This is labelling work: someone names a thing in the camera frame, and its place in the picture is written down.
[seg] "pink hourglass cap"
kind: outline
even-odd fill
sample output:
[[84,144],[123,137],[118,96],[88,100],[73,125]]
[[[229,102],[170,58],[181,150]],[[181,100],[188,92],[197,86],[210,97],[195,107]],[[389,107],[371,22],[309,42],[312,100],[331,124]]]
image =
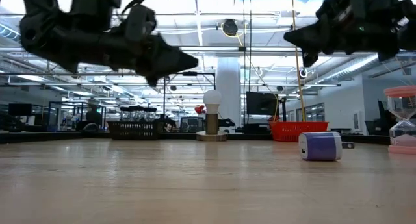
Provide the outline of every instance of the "pink hourglass cap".
[[416,85],[387,88],[384,94],[386,97],[415,97]]

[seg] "white column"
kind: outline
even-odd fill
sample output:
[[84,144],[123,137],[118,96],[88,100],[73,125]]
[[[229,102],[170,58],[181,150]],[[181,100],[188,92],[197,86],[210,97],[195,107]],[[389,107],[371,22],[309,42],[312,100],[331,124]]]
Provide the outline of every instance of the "white column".
[[222,100],[218,112],[241,126],[241,72],[239,58],[219,58],[216,69],[216,90]]

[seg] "lamp base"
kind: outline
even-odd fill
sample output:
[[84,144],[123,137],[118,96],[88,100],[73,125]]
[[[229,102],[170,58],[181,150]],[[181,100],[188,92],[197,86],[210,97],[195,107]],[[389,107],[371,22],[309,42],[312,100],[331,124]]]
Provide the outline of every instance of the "lamp base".
[[227,141],[227,136],[228,136],[228,133],[223,132],[223,131],[218,131],[217,134],[207,134],[205,131],[200,131],[196,133],[196,140],[221,142],[221,141]]

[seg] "black basket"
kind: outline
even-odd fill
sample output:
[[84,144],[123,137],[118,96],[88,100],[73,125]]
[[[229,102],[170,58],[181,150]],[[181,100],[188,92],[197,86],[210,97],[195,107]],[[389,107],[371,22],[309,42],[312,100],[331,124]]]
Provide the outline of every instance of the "black basket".
[[157,123],[110,121],[109,130],[113,140],[158,140]]

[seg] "lamp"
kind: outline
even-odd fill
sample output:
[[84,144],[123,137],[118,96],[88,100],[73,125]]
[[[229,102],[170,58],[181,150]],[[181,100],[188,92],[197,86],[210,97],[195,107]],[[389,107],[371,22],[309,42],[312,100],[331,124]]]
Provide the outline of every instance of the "lamp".
[[207,107],[207,113],[205,115],[206,131],[197,132],[197,140],[227,140],[227,133],[218,131],[218,107],[220,107],[221,98],[221,93],[216,90],[206,91],[203,95],[203,103]]

